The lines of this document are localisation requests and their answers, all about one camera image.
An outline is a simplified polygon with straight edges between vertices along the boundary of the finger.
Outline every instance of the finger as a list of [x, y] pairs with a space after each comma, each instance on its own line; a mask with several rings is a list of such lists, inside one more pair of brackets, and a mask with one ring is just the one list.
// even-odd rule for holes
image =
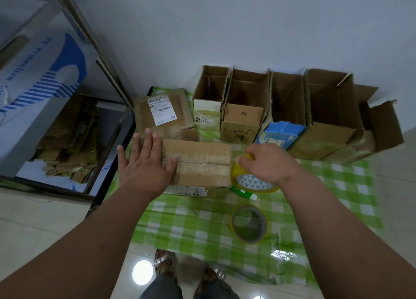
[[140, 136], [138, 133], [133, 134], [132, 151], [130, 152], [129, 162], [134, 162], [140, 157]]
[[117, 159], [119, 161], [119, 170], [123, 170], [128, 165], [128, 160], [122, 145], [117, 146]]
[[146, 136], [144, 137], [143, 148], [140, 152], [141, 159], [149, 159], [150, 152], [152, 151], [152, 132], [150, 131], [150, 129], [146, 128], [145, 133]]
[[150, 158], [160, 162], [162, 158], [162, 140], [157, 133], [153, 134], [152, 151], [150, 152]]
[[245, 155], [240, 155], [236, 158], [236, 163], [240, 165], [247, 172], [251, 172], [254, 161], [247, 158]]
[[165, 170], [166, 170], [166, 173], [168, 173], [169, 175], [169, 180], [174, 175], [177, 165], [178, 165], [178, 158], [176, 157], [170, 158], [168, 163], [166, 164]]
[[245, 149], [245, 153], [251, 153], [255, 155], [259, 146], [260, 144], [258, 143], [252, 143], [249, 146], [247, 146], [247, 148]]

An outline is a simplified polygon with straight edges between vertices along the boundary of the forearm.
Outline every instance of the forearm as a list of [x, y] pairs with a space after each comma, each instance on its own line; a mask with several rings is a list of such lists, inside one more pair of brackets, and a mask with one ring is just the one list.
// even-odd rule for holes
[[416, 270], [316, 176], [303, 171], [280, 187], [292, 207], [309, 263], [325, 297], [414, 295]]
[[0, 283], [10, 298], [109, 298], [149, 199], [128, 186]]

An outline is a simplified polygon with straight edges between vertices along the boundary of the left hand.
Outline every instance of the left hand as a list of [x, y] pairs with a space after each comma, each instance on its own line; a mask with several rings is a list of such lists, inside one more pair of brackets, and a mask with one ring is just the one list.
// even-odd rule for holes
[[149, 129], [145, 131], [143, 148], [140, 149], [140, 136], [135, 133], [132, 152], [127, 160], [123, 146], [117, 146], [119, 160], [119, 186], [128, 185], [137, 195], [146, 195], [150, 201], [159, 197], [168, 187], [178, 163], [171, 158], [165, 167], [161, 162], [162, 139]]

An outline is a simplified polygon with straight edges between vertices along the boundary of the packing tape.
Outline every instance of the packing tape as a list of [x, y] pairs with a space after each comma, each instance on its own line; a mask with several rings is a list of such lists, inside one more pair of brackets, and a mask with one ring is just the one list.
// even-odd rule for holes
[[[254, 160], [252, 154], [244, 154], [247, 158]], [[231, 183], [242, 190], [249, 190], [250, 192], [261, 194], [261, 193], [273, 193], [279, 188], [273, 184], [264, 182], [249, 174], [236, 162], [232, 165], [231, 169]]]
[[[256, 215], [258, 223], [256, 224], [257, 228], [253, 228], [255, 230], [258, 230], [258, 234], [255, 236], [252, 236], [250, 238], [243, 237], [239, 230], [236, 230], [236, 216], [239, 212], [242, 211], [251, 211]], [[229, 228], [231, 231], [231, 234], [234, 235], [239, 241], [245, 243], [245, 244], [258, 244], [263, 241], [263, 239], [266, 237], [269, 225], [267, 223], [267, 219], [264, 216], [264, 214], [261, 212], [259, 208], [253, 205], [242, 205], [238, 207], [235, 212], [231, 216], [231, 221], [229, 223]]]

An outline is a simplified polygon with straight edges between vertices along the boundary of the green checkered tablecloth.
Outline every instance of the green checkered tablecloth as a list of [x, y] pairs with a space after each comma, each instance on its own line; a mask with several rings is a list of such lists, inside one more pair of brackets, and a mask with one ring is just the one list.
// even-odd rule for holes
[[[156, 89], [154, 95], [162, 89]], [[219, 133], [198, 130], [200, 141], [219, 142]], [[232, 145], [232, 156], [245, 146]], [[374, 181], [366, 161], [351, 166], [299, 160], [377, 234], [383, 228], [377, 208]], [[107, 196], [118, 187], [115, 176]], [[209, 196], [189, 197], [163, 194], [153, 201], [136, 226], [132, 242], [179, 252], [216, 263], [227, 274], [252, 283], [295, 283], [314, 286], [302, 239], [283, 193], [258, 194], [250, 203], [267, 218], [269, 234], [257, 245], [240, 242], [228, 224], [238, 206], [249, 201], [228, 189], [210, 189]]]

